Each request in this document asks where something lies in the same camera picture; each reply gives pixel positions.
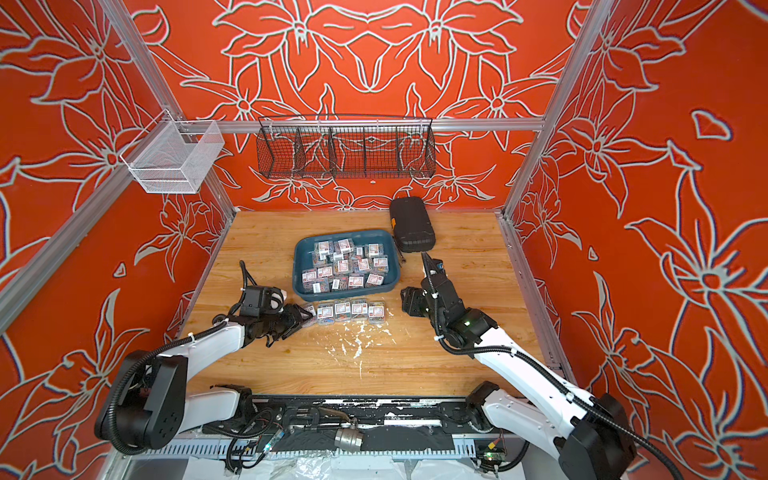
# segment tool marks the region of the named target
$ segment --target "black wire basket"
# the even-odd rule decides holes
[[[430,178],[430,118],[333,115],[308,121],[261,117],[259,173],[266,178]]]

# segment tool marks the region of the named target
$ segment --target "blue plastic tray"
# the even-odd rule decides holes
[[[324,242],[326,240],[336,241],[343,238],[351,238],[355,245],[365,243],[381,243],[384,245],[384,254],[389,257],[389,272],[384,276],[384,283],[378,286],[369,286],[365,288],[356,288],[354,290],[341,290],[328,293],[304,293],[304,286],[301,283],[301,273],[304,270],[313,268],[312,252],[315,250],[315,242]],[[373,295],[374,293],[389,292],[395,288],[400,281],[400,258],[395,249],[395,242],[392,240],[392,234],[386,230],[360,230],[357,232],[332,233],[330,235],[318,235],[317,237],[307,237],[299,240],[296,249],[293,251],[293,291],[296,292],[306,302],[322,302],[324,300],[336,300],[339,298],[349,298],[351,296]]]

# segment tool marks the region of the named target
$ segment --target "metal cylinder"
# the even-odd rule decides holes
[[[362,446],[362,432],[358,429],[338,429],[333,444],[347,452],[359,452]]]

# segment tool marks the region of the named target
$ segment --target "black zippered case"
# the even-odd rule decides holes
[[[395,243],[401,252],[425,252],[435,246],[435,231],[420,197],[396,198],[389,204]]]

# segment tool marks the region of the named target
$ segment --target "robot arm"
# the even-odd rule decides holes
[[[219,358],[266,338],[266,346],[301,328],[311,313],[284,305],[286,292],[257,286],[243,269],[243,293],[229,314],[214,318],[214,327],[123,361],[94,427],[121,453],[136,455],[165,446],[178,432],[234,416],[256,415],[250,390],[216,386],[187,396],[187,382]]]
[[[525,396],[516,399],[497,385],[481,384],[467,398],[472,423],[489,422],[520,435],[557,460],[571,479],[619,478],[637,454],[637,435],[621,404],[609,395],[596,399],[554,374],[492,318],[464,306],[441,260],[426,253],[422,259],[426,278],[421,289],[401,292],[403,311],[427,316],[446,352],[477,359]]]

